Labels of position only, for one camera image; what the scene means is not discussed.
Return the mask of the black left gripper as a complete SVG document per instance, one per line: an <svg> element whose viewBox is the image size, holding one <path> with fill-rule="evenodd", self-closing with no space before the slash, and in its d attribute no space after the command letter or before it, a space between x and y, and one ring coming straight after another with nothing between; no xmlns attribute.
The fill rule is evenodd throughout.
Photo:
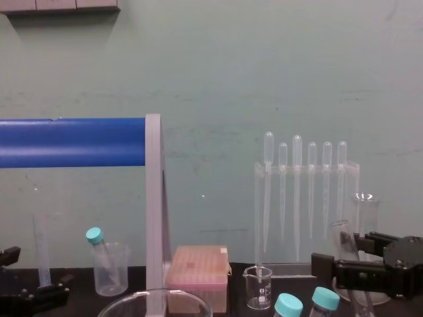
<svg viewBox="0 0 423 317"><path fill-rule="evenodd" d="M0 251L0 267L18 262L21 249L18 246ZM67 304L74 275L67 274L55 284L38 287L30 293L22 289L16 294L1 295L1 316L32 316L34 306L63 306Z"/></svg>

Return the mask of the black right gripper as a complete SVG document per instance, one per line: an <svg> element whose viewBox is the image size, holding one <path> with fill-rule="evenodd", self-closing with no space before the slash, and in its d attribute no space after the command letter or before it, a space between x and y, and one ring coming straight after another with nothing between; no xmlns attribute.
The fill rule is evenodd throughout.
<svg viewBox="0 0 423 317"><path fill-rule="evenodd" d="M319 283L329 286L336 279L339 289L387 293L393 298L412 298L422 294L422 237L399 238L379 232L360 236L341 232L340 241L358 251L383 255L385 265L336 260L333 256L312 253L311 275Z"/></svg>

